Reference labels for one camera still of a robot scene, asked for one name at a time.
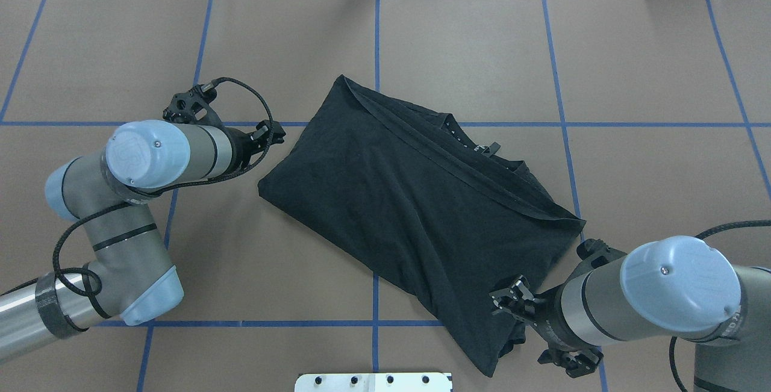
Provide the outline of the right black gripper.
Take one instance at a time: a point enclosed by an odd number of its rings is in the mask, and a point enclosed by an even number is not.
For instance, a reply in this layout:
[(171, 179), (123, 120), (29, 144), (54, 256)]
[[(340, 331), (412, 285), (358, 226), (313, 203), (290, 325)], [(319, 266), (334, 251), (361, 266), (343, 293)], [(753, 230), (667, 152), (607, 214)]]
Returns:
[(535, 295), (528, 279), (518, 275), (508, 286), (489, 293), (493, 302), (491, 315), (507, 314), (521, 323), (529, 323), (547, 343), (547, 349), (538, 356), (539, 364), (562, 368), (570, 378), (592, 375), (603, 354), (570, 328), (562, 307), (562, 295), (560, 287)]

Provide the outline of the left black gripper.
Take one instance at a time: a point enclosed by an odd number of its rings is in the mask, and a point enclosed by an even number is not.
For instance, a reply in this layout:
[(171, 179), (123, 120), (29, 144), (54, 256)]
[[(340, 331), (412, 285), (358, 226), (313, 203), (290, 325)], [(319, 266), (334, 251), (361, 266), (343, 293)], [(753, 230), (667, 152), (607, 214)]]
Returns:
[(286, 131), (278, 121), (262, 120), (255, 126), (255, 131), (245, 133), (240, 129), (226, 128), (226, 136), (231, 142), (232, 157), (226, 173), (243, 172), (251, 166), (255, 154), (266, 148), (286, 142)]

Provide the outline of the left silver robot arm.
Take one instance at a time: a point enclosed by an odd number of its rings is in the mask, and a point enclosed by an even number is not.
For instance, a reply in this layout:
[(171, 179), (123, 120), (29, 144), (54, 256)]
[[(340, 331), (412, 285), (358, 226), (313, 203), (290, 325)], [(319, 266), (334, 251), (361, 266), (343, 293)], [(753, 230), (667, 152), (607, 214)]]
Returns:
[(3, 364), (116, 316), (135, 326), (176, 307), (184, 289), (148, 203), (180, 184), (239, 177), (284, 135), (271, 120), (252, 133), (130, 122), (51, 173), (47, 203), (71, 225), (51, 271), (2, 295)]

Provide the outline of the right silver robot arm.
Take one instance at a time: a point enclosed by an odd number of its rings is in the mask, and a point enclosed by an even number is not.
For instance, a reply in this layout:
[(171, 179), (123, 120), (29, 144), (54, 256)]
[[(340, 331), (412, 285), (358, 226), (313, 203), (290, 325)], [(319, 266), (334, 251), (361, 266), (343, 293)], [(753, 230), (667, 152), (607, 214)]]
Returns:
[(517, 276), (491, 291), (507, 313), (547, 343), (540, 364), (571, 378), (594, 373), (601, 348), (667, 335), (696, 345), (696, 391), (769, 390), (769, 269), (732, 265), (691, 236), (630, 253), (587, 239), (564, 283), (540, 294)]

